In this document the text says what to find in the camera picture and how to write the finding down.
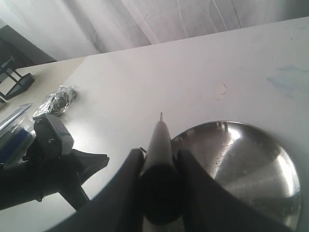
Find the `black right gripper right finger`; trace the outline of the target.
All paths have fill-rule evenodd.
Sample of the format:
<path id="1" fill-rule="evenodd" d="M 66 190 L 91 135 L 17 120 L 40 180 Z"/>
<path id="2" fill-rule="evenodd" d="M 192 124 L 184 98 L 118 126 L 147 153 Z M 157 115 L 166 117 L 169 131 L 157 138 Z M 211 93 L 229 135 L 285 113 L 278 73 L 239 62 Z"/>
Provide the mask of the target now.
<path id="1" fill-rule="evenodd" d="M 185 185 L 183 223 L 187 232 L 289 232 L 221 187 L 192 153 L 178 151 L 177 167 Z"/>

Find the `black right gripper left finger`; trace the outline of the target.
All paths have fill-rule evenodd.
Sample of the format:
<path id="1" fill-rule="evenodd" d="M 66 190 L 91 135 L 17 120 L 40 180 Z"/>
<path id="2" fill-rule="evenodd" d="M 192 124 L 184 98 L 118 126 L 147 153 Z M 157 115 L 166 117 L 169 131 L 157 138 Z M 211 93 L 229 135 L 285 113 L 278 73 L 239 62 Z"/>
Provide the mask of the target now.
<path id="1" fill-rule="evenodd" d="M 138 205 L 137 182 L 143 152 L 132 149 L 111 181 L 86 206 L 50 232 L 141 232 L 143 214 Z"/>

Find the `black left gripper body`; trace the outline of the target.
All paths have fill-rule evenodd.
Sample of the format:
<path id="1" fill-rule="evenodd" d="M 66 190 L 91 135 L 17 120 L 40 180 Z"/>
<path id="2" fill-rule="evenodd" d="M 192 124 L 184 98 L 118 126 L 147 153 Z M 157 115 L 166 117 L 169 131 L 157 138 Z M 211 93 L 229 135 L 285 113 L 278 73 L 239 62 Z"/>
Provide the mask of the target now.
<path id="1" fill-rule="evenodd" d="M 75 210 L 89 201 L 82 188 L 87 180 L 90 155 L 73 149 L 55 159 L 27 159 L 11 166 L 0 166 L 0 208 L 8 209 L 59 193 Z"/>

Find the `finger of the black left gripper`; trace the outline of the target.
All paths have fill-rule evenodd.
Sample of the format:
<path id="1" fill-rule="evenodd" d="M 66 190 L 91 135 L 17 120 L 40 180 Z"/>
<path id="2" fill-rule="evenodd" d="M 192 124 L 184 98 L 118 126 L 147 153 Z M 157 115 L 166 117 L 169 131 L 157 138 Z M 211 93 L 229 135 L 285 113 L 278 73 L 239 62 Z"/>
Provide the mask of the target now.
<path id="1" fill-rule="evenodd" d="M 107 154 L 92 154 L 73 149 L 70 153 L 72 167 L 78 173 L 81 184 L 109 163 Z"/>

